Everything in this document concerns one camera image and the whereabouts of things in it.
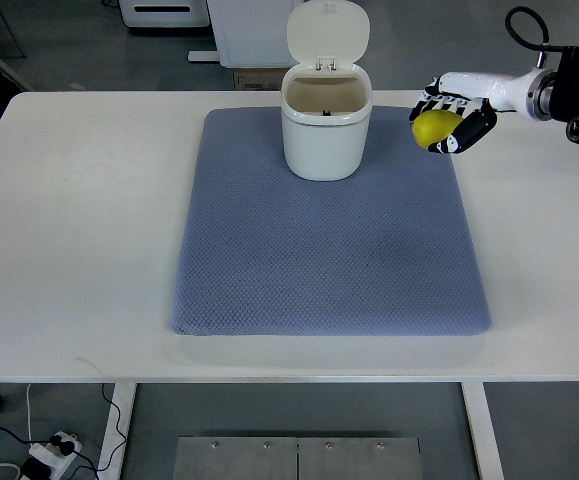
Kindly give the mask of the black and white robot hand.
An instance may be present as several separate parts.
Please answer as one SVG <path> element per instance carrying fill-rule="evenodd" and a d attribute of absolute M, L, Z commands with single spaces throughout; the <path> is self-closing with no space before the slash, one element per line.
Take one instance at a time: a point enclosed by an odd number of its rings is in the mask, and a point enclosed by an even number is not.
<path fill-rule="evenodd" d="M 426 150 L 458 154 L 471 148 L 497 124 L 500 113 L 517 113 L 532 120 L 550 117 L 539 111 L 538 96 L 552 70 L 534 68 L 519 76 L 449 72 L 434 79 L 421 93 L 409 120 L 432 109 L 453 111 L 464 120 L 445 139 Z"/>

